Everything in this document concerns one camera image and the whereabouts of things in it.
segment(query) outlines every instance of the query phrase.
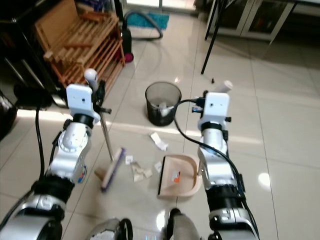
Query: black mesh trash can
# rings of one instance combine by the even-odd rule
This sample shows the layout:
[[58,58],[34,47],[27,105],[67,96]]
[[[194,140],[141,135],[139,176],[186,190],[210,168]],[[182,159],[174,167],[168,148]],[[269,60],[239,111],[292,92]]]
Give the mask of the black mesh trash can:
[[145,99],[150,122],[156,126],[167,126],[175,118],[175,105],[181,100],[181,91],[170,82],[159,81],[145,90]]

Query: white tile floor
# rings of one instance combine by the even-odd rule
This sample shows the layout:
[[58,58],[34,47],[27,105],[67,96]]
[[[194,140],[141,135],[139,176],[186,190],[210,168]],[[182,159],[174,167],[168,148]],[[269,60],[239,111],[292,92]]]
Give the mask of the white tile floor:
[[[155,35],[151,29],[132,28],[132,35]],[[161,41],[134,41],[134,61],[121,72],[104,105],[112,145],[127,153],[153,176],[133,183],[130,167],[122,164],[107,194],[93,174],[110,160],[100,126],[93,131],[86,158],[88,177],[75,187],[63,221],[63,240],[84,239],[95,224],[111,217],[131,219],[135,239],[156,239],[161,216],[177,206],[194,221],[205,239],[210,233],[203,189],[189,198],[158,199],[159,174],[153,165],[163,155],[148,133],[156,130],[169,143],[168,153],[197,155],[197,146],[184,140],[173,124],[158,128],[145,117],[145,89],[156,81],[177,84],[182,98],[200,96],[224,80],[234,84],[230,93],[229,151],[243,173],[248,204],[256,218],[261,240],[318,239],[320,228],[319,48],[219,37],[206,71],[200,74],[209,42],[205,23],[171,15]],[[183,131],[199,138],[199,116],[182,105],[177,119]],[[63,112],[60,109],[49,111]],[[51,142],[65,116],[47,120],[40,128],[46,159]],[[39,174],[34,116],[20,113],[11,133],[0,142],[0,218],[31,186]],[[263,181],[270,177],[270,184]]]

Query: white cabinet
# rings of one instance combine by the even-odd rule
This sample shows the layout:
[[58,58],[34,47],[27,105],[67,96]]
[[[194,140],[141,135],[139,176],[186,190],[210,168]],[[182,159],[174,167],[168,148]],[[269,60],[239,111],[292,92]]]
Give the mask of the white cabinet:
[[[236,0],[225,9],[218,33],[272,41],[293,6],[293,3],[276,0]],[[212,23],[217,21],[217,12]]]

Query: beige dustpan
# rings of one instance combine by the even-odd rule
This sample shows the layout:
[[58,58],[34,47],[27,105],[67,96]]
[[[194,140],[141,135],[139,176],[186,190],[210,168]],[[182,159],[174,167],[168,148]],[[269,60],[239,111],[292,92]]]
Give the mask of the beige dustpan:
[[202,184],[198,176],[199,159],[192,155],[171,154],[163,158],[158,196],[188,197]]

